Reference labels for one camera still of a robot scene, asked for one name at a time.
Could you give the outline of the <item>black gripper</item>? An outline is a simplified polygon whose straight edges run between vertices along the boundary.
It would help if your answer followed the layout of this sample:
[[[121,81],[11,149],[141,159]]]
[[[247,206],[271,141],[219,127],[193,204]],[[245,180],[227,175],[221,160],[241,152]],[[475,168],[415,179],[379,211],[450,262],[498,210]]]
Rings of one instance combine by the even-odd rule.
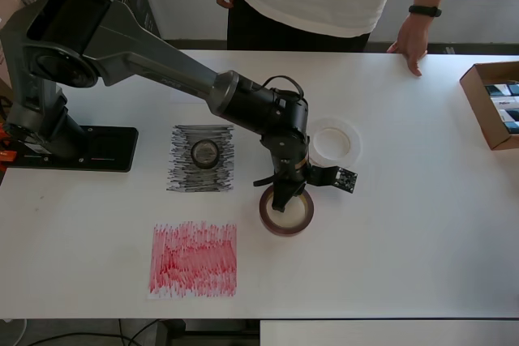
[[[272,181],[272,209],[284,212],[294,196],[304,198],[307,195],[306,184],[311,179],[311,163],[308,159],[273,159],[272,163],[275,176]]]

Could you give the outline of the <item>person's left hand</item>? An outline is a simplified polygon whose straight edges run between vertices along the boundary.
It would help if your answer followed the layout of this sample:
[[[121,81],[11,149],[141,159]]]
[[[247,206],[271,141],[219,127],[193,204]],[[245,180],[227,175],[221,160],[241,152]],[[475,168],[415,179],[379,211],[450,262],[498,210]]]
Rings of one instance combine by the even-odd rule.
[[[418,63],[427,55],[428,33],[432,18],[425,15],[409,14],[401,25],[397,39],[387,53],[399,53],[406,61],[409,71],[420,77]]]

